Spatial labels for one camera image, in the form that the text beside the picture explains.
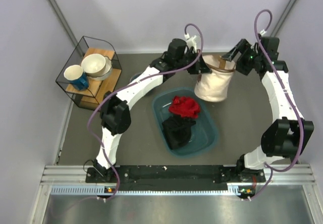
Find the cream cylindrical laundry bag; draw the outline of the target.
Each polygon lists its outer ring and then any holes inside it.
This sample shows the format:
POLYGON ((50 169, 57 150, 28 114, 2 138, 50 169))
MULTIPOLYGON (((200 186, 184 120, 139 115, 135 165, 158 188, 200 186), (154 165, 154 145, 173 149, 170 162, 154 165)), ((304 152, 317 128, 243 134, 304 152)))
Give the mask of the cream cylindrical laundry bag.
POLYGON ((227 98, 236 63, 213 55, 204 55, 203 59, 211 69, 211 73, 203 73, 198 76, 194 93, 204 101, 221 102, 227 98))

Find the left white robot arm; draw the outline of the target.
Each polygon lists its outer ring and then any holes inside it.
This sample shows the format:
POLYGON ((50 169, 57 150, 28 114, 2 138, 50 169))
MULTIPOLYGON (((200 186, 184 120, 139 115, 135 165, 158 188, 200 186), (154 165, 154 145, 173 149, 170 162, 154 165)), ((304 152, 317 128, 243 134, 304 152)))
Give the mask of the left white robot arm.
POLYGON ((200 36, 175 38, 167 51, 152 63, 127 86, 114 92, 107 92, 100 107, 102 138, 99 154, 93 167, 104 182, 114 177, 112 166, 122 134, 131 124, 131 108, 148 92, 165 83, 177 72, 187 70, 189 74, 209 73, 201 49, 197 48, 200 36))

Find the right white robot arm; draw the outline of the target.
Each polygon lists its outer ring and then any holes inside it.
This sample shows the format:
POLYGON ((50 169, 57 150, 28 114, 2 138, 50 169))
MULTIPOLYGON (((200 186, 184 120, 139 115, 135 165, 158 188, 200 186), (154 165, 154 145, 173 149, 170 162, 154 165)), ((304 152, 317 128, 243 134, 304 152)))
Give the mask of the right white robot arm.
POLYGON ((221 57, 234 61, 236 71, 243 75, 251 70, 258 73, 272 110, 273 122, 263 133, 260 146, 237 160, 235 174, 243 182, 262 170, 265 163, 298 158, 314 131, 313 122, 304 119, 293 99, 287 64, 278 59, 279 43, 277 37, 263 36, 254 45, 241 39, 221 57))

